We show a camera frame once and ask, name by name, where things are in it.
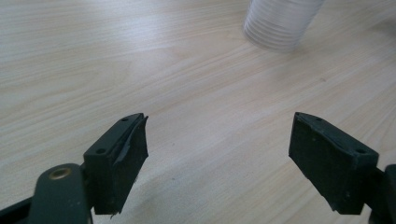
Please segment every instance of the table surface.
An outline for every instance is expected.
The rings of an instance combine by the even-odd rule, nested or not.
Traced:
[[[0,2],[0,209],[118,119],[149,115],[121,215],[95,223],[366,223],[288,157],[295,111],[396,160],[396,1],[327,0],[292,53],[242,33],[248,0]]]

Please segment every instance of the plastic cup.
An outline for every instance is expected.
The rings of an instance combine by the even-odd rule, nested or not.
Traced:
[[[245,36],[273,51],[294,50],[324,0],[251,0]]]

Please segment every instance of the ribbed cup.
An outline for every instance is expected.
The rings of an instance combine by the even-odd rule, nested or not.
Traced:
[[[251,0],[244,33],[274,51],[294,50],[324,0]]]

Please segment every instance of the screw hole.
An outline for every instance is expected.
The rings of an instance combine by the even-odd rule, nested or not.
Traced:
[[[59,168],[57,170],[52,171],[49,174],[49,179],[52,180],[57,180],[57,179],[62,179],[72,173],[72,170],[70,168]]]
[[[106,150],[104,148],[99,148],[96,150],[96,154],[103,154],[105,152],[106,152]]]
[[[359,152],[360,154],[365,154],[366,153],[366,151],[361,149],[361,148],[356,149],[356,151]]]

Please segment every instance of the black mechanical part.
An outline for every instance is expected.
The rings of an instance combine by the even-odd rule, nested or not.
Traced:
[[[92,223],[120,213],[145,159],[148,117],[134,114],[114,124],[84,154],[84,163],[43,173],[32,198],[0,211],[0,223]]]
[[[396,223],[396,166],[376,168],[378,153],[324,119],[295,113],[289,155],[332,210],[359,215],[372,208],[369,223]]]

